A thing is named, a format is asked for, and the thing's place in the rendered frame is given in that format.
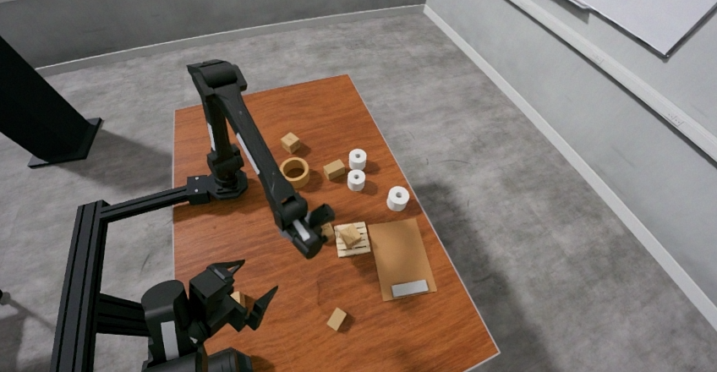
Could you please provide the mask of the small wooden pallet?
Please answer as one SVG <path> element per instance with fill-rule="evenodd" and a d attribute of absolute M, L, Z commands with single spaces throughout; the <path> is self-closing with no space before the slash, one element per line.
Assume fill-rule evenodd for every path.
<path fill-rule="evenodd" d="M 358 230 L 359 233 L 363 233 L 363 234 L 361 234 L 362 238 L 361 238 L 361 242 L 360 242 L 360 243 L 354 245 L 354 246 L 353 246 L 352 248 L 350 248 L 349 250 L 346 250 L 346 249 L 347 249 L 346 246 L 345 246 L 344 244 L 342 244 L 343 241 L 339 238 L 339 237 L 340 237 L 340 236 L 339 236 L 339 231 L 341 231 L 341 230 L 344 229 L 345 227 L 348 227 L 348 226 L 350 226 L 350 225 L 352 225 L 352 224 L 357 228 L 357 230 Z M 351 256 L 351 255 L 356 255 L 356 254 L 366 254 L 366 253 L 370 253 L 370 246 L 369 246 L 369 240 L 368 240 L 368 235 L 367 235 L 365 223 L 364 223 L 364 222 L 357 222 L 357 223 L 352 223 L 352 224 L 346 224 L 346 225 L 341 225 L 341 226 L 334 226 L 335 234 L 336 234 L 336 241 L 337 241 L 338 258 L 346 257 L 346 256 Z M 364 240 L 364 241 L 363 241 L 363 240 Z M 363 247 L 363 248 L 358 248 L 358 249 L 356 249 L 357 247 L 362 247 L 362 246 L 364 246 L 364 247 Z M 343 249 L 343 251 L 341 251 L 342 249 Z"/>

